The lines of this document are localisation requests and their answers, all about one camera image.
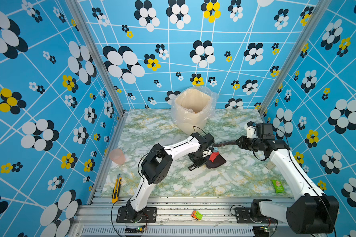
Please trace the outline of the black pink hand brush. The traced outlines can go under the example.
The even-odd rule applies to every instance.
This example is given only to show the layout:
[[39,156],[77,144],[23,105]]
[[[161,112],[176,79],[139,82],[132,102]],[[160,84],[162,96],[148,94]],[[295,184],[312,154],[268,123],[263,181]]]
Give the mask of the black pink hand brush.
[[224,146],[228,146],[228,145],[237,145],[236,141],[224,141],[224,142],[220,142],[220,143],[215,143],[213,145],[213,147],[224,147]]

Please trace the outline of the black dustpan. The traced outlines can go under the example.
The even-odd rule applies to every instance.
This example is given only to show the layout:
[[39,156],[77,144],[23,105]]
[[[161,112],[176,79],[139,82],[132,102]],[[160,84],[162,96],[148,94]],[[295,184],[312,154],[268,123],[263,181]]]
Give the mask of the black dustpan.
[[219,153],[219,155],[217,156],[217,158],[215,159],[215,161],[213,163],[208,160],[205,165],[209,169],[214,169],[214,168],[218,168],[218,167],[224,165],[225,163],[226,163],[226,160]]

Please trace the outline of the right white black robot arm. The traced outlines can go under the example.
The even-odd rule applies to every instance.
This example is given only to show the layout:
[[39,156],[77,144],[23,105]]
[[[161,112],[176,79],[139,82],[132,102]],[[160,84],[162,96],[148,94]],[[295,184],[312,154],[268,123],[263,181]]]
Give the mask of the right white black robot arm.
[[273,218],[287,223],[297,234],[335,234],[338,200],[326,195],[307,176],[295,161],[288,144],[275,139],[272,124],[250,121],[245,129],[247,134],[237,139],[236,145],[243,150],[263,152],[281,172],[295,199],[290,207],[268,199],[255,199],[251,203],[251,219],[261,222]]

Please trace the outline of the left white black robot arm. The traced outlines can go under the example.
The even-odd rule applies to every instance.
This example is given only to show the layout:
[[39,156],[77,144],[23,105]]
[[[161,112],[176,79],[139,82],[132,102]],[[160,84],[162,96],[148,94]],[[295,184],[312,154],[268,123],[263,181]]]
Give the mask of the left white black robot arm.
[[141,218],[151,192],[167,177],[173,160],[188,155],[192,162],[188,168],[192,171],[209,161],[214,144],[215,140],[211,134],[202,136],[195,132],[187,139],[173,145],[154,145],[141,163],[139,186],[126,204],[127,218],[132,221]]

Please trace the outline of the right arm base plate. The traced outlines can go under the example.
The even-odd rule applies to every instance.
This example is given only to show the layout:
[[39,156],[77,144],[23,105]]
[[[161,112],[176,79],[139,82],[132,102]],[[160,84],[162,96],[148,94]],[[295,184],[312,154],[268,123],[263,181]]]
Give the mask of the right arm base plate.
[[234,212],[238,224],[254,224],[254,221],[251,219],[250,208],[236,207]]

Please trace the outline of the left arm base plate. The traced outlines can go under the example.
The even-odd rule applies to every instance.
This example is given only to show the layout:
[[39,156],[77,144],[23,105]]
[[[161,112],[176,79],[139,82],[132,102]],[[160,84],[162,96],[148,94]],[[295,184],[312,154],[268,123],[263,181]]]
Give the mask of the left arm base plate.
[[139,212],[134,212],[130,207],[122,206],[118,209],[117,223],[156,223],[157,208],[146,207]]

